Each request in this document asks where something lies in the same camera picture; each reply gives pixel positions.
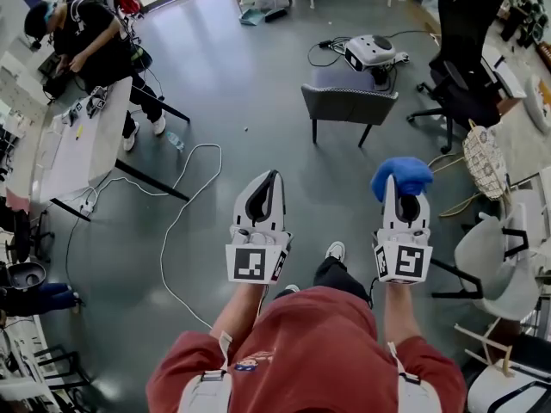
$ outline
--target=man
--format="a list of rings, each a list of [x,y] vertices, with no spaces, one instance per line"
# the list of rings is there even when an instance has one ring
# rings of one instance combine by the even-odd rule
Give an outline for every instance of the man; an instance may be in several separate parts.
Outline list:
[[[216,395],[229,397],[229,403],[222,399],[218,404],[227,408],[202,404],[195,410],[462,413],[466,388],[461,372],[421,337],[410,288],[386,288],[384,325],[391,354],[377,344],[370,297],[346,272],[344,253],[342,243],[333,243],[314,287],[297,292],[289,286],[258,320],[263,286],[239,284],[210,334],[182,334],[152,375],[150,412],[189,411],[179,408]],[[222,332],[232,337],[231,394],[226,386],[215,386],[216,373],[204,375],[201,390],[194,390],[195,376],[225,364]],[[418,390],[421,396],[415,398]],[[201,398],[204,392],[210,395]]]
[[[42,283],[25,291],[0,287],[0,311],[8,317],[32,317],[69,308],[78,313],[82,304],[78,293],[65,283]]]
[[[73,0],[57,6],[40,2],[25,18],[25,34],[38,41],[46,34],[53,35],[53,47],[61,57],[57,72],[77,73],[84,80],[88,93],[98,85],[109,86],[132,77],[130,101],[141,106],[153,124],[153,132],[159,136],[166,124],[164,112],[137,90],[156,97],[132,67],[129,40],[121,40],[120,29],[117,18],[94,0]],[[132,150],[138,129],[139,123],[127,112],[122,131],[124,150]]]

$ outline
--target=floor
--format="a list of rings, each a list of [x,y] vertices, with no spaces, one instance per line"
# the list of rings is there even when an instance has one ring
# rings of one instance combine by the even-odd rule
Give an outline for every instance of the floor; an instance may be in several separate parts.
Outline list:
[[[339,35],[420,29],[404,3],[394,1],[389,9],[386,0],[316,0],[316,10],[311,10],[308,0],[295,0],[287,17],[257,27],[241,26],[238,15],[234,0],[182,0],[140,23],[139,34],[154,58],[152,70],[166,101],[192,123],[188,126],[167,114],[167,130],[186,144],[179,154],[166,138],[153,136],[146,118],[134,114],[142,127],[132,153],[122,155],[132,166],[172,184],[195,145],[222,147],[221,175],[183,212],[163,257],[166,280],[210,323],[234,288],[226,278],[224,245],[230,241],[233,202],[251,179],[269,169],[282,173],[286,227],[295,235],[270,297],[289,283],[309,286],[334,240],[346,243],[349,271],[368,286],[376,275],[370,233],[381,224],[381,206],[369,188],[372,175],[388,157],[414,156],[429,162],[440,154],[445,141],[437,121],[421,119],[414,125],[405,121],[408,113],[431,107],[428,98],[415,90],[418,82],[430,81],[427,64],[437,51],[425,34],[393,38],[399,51],[409,53],[411,63],[399,67],[399,99],[361,150],[359,125],[320,123],[318,145],[311,141],[311,122],[300,92],[313,70],[306,60],[310,46]],[[312,55],[316,62],[331,59],[320,50]],[[346,64],[341,60],[335,66]],[[147,82],[158,90],[151,74]],[[192,195],[218,169],[218,157],[215,149],[198,150],[178,188]],[[111,176],[121,173],[116,170]],[[474,210],[455,219],[439,219],[438,212],[473,191],[466,169],[459,164],[438,174],[429,188],[435,257],[452,260],[461,239],[460,223],[470,223],[474,217]],[[67,266],[87,307],[80,315],[46,314],[42,318],[46,338],[80,352],[95,380],[96,402],[105,411],[146,411],[145,383],[170,345],[184,330],[205,331],[161,281],[159,252],[182,205],[172,197],[142,194],[125,182],[112,183],[102,193],[92,223],[80,222],[75,228],[68,253],[75,218],[55,206],[49,208],[56,232],[50,280],[66,280]],[[431,291],[458,286],[454,277],[432,268],[428,280],[412,291],[428,340],[463,362],[465,339],[454,331],[454,323],[480,329],[487,319],[469,302],[429,296]],[[381,321],[383,292],[378,284],[374,297],[375,315]]]

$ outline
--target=red hoodie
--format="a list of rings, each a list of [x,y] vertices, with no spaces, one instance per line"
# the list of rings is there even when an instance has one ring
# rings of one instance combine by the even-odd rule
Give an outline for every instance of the red hoodie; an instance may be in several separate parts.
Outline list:
[[[376,337],[373,314],[349,293],[313,287],[275,300],[230,355],[229,411],[395,413],[398,371]],[[408,373],[435,388],[443,413],[463,412],[465,382],[452,361],[420,336],[397,351]],[[183,333],[147,384],[150,412],[177,412],[186,384],[223,362],[215,338]]]

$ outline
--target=plastic bottle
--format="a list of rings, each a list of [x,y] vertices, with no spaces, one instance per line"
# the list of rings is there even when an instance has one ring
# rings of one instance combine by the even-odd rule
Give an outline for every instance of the plastic bottle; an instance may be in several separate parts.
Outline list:
[[[178,151],[183,151],[185,144],[173,132],[167,132],[166,137],[169,139],[169,142],[178,149]]]

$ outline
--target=box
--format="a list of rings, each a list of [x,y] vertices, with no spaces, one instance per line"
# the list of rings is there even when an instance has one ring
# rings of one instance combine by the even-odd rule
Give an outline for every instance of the box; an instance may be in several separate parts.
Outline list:
[[[241,283],[274,284],[288,251],[281,245],[227,244],[227,279]]]
[[[374,251],[379,281],[415,284],[426,280],[431,246],[386,241]]]

